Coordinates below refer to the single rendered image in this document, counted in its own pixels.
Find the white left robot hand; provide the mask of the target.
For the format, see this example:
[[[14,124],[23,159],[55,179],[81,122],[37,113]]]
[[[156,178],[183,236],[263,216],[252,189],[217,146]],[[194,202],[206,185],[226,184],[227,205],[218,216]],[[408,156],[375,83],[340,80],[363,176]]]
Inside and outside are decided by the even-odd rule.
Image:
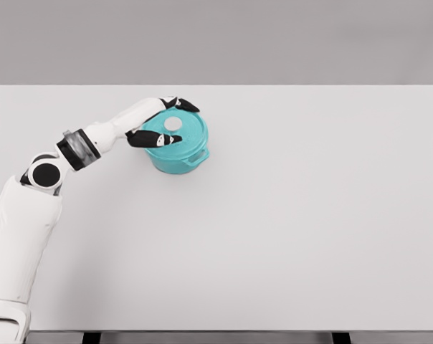
[[[199,113],[200,109],[188,100],[180,97],[148,97],[118,113],[111,122],[116,133],[124,135],[134,148],[160,148],[182,141],[180,135],[168,135],[151,130],[141,130],[144,123],[159,113],[176,108],[190,113]]]

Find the teal pot lid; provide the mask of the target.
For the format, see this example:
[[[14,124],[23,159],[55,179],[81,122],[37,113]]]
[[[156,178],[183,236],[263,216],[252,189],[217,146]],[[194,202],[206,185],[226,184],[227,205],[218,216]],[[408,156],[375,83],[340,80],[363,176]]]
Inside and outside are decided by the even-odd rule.
[[[166,127],[166,121],[169,118],[178,118],[181,121],[181,127],[177,130],[169,130]],[[207,133],[206,124],[198,113],[190,113],[176,108],[159,113],[156,117],[144,123],[142,129],[182,137],[182,141],[178,143],[160,148],[146,148],[148,154],[164,160],[179,160],[191,157],[204,146]]]

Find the teal pot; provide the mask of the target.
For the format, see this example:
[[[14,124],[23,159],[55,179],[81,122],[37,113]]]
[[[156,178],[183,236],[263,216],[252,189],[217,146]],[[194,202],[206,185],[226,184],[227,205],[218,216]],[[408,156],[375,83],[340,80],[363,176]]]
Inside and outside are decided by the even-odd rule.
[[[178,118],[169,118],[166,121],[166,127],[169,130],[177,130],[178,128],[181,127],[181,121]],[[209,157],[209,150],[207,148],[209,132],[207,126],[206,126],[206,130],[207,133],[206,133],[206,141],[204,146],[197,153],[193,154],[191,157],[185,159],[179,159],[179,160],[164,160],[164,159],[157,158],[155,156],[151,156],[147,152],[146,153],[148,154],[153,165],[160,171],[169,174],[188,173],[194,170],[195,168],[197,168],[200,163],[202,163]]]

